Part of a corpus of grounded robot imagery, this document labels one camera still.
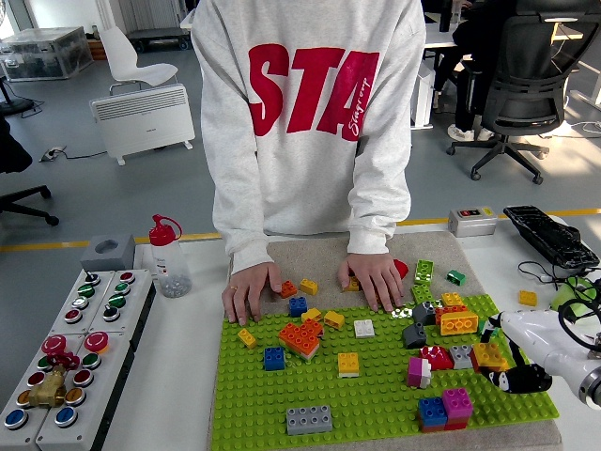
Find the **person's right hand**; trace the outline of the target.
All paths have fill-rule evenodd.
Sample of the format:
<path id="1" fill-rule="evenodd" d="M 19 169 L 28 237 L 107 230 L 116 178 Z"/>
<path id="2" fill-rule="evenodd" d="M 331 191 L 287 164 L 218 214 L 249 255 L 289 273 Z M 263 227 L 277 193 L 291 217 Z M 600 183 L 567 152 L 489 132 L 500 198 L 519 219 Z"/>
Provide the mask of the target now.
<path id="1" fill-rule="evenodd" d="M 273 262 L 259 263 L 232 274 L 222 293 L 224 313 L 228 321 L 241 326 L 245 326 L 249 319 L 260 321 L 260 296 L 266 285 L 273 292 L 281 292 L 280 268 Z"/>

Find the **person's left hand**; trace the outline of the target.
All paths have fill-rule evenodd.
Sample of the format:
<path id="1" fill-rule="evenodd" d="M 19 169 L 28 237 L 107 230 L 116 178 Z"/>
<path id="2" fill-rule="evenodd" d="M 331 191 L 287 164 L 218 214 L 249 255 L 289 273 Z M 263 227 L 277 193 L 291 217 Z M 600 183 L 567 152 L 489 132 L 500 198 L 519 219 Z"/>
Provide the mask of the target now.
<path id="1" fill-rule="evenodd" d="M 373 311 L 382 307 L 392 312 L 405 303 L 402 278 L 390 254 L 348 254 L 338 269 L 342 288 L 348 287 L 351 275 L 358 279 Z"/>

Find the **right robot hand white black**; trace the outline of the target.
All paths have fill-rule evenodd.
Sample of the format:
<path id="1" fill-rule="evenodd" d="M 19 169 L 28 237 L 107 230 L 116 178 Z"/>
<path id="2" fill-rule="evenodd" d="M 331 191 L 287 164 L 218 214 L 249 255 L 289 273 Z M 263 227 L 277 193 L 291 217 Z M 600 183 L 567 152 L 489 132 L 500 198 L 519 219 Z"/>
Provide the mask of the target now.
<path id="1" fill-rule="evenodd" d="M 550 388 L 560 376 L 581 402 L 600 406 L 600 338 L 575 334 L 553 310 L 501 312 L 485 323 L 482 341 L 500 328 L 508 339 L 516 365 L 497 371 L 491 364 L 479 369 L 502 391 L 531 394 Z"/>

